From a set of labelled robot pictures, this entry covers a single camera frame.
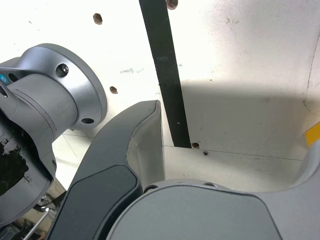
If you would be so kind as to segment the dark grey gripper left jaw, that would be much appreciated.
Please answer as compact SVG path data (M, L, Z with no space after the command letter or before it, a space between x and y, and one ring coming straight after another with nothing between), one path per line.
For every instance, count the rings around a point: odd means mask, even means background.
M165 179L161 104L141 101L96 135L83 157L47 236L104 240L121 213Z

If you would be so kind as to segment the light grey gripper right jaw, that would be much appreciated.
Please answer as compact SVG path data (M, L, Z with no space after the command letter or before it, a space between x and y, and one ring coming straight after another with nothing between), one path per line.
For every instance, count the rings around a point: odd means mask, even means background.
M309 149L296 182L271 192L170 184L131 203L109 240L317 240L320 144Z

